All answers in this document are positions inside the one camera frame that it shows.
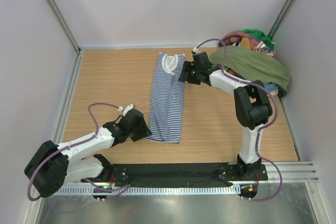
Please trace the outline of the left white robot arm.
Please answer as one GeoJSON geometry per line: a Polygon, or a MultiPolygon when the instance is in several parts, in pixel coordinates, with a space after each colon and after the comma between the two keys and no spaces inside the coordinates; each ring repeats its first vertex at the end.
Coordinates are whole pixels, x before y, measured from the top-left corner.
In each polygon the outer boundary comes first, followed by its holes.
{"type": "Polygon", "coordinates": [[[144,115],[129,106],[116,120],[88,135],[65,143],[55,144],[51,140],[42,143],[24,169],[29,179],[28,199],[37,200],[31,195],[32,188],[38,191],[39,198],[47,198],[62,185],[78,180],[93,178],[106,182],[113,166],[98,151],[124,143],[128,138],[136,142],[150,135],[144,115]]]}

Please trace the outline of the blue white striped tank top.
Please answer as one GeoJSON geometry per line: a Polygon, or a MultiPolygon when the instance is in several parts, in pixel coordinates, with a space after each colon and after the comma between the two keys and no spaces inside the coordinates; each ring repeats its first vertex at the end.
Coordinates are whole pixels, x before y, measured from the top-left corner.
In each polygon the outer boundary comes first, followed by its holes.
{"type": "Polygon", "coordinates": [[[184,54],[159,53],[154,68],[149,107],[148,140],[178,144],[182,137],[184,83],[179,82],[184,54]]]}

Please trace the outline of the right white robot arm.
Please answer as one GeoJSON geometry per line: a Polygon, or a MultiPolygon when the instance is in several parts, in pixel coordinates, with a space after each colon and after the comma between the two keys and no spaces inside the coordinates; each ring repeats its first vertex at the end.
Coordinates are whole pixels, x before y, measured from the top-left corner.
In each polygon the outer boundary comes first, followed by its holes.
{"type": "Polygon", "coordinates": [[[272,107],[263,84],[235,77],[209,61],[205,52],[193,52],[185,61],[179,82],[205,83],[233,95],[237,120],[243,127],[242,147],[237,155],[238,177],[248,180],[261,169],[260,141],[272,107]]]}

